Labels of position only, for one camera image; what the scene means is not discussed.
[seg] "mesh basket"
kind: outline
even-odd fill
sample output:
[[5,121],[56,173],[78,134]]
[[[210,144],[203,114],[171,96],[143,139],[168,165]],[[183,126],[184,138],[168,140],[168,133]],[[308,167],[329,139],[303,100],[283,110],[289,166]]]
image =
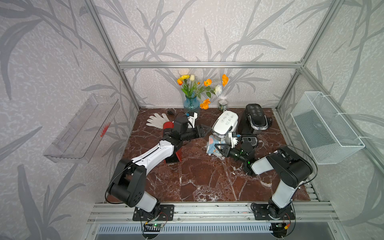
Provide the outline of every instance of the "mesh basket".
[[365,145],[322,92],[305,92],[291,116],[318,164],[336,164]]

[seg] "vase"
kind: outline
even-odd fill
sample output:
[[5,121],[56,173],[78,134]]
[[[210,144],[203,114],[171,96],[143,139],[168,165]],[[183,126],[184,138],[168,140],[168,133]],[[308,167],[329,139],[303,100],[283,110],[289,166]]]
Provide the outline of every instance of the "vase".
[[200,102],[197,97],[193,95],[191,98],[185,96],[184,112],[189,113],[189,115],[191,116],[193,116],[193,113],[197,113],[197,115],[200,115]]

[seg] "clear acrylic shelf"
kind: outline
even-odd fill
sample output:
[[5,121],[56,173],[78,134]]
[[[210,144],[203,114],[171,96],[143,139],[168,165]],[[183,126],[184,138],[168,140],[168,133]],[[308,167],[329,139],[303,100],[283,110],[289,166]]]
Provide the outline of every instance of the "clear acrylic shelf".
[[118,99],[92,94],[43,155],[53,162],[88,163],[119,108]]

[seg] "brown marble surface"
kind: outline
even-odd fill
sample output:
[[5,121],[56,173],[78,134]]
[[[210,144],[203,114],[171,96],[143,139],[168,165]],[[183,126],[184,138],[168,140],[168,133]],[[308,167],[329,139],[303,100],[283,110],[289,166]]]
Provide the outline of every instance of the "brown marble surface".
[[[171,109],[178,113],[182,109]],[[244,109],[230,109],[241,116]],[[273,118],[272,126],[258,135],[259,144],[256,158],[264,157],[286,144],[272,109],[264,109],[267,117]],[[162,130],[146,125],[147,119],[154,113],[166,113],[166,109],[140,110],[124,157],[133,158],[143,154],[162,137]],[[196,124],[212,126],[221,112],[218,109],[201,110]],[[158,164],[147,176],[146,191],[162,202],[193,201],[268,201],[277,189],[279,177],[274,170],[250,177],[242,170],[241,163],[233,159],[220,160],[208,156],[203,139],[194,139],[182,148],[182,162]],[[302,186],[293,196],[293,200],[310,200]]]

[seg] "white tulip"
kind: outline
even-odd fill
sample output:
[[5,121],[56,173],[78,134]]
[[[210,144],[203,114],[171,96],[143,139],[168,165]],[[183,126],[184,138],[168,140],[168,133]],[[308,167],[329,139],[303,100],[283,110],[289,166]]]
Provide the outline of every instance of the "white tulip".
[[215,87],[214,93],[216,96],[220,96],[220,94],[223,92],[223,87],[221,85],[217,85]]

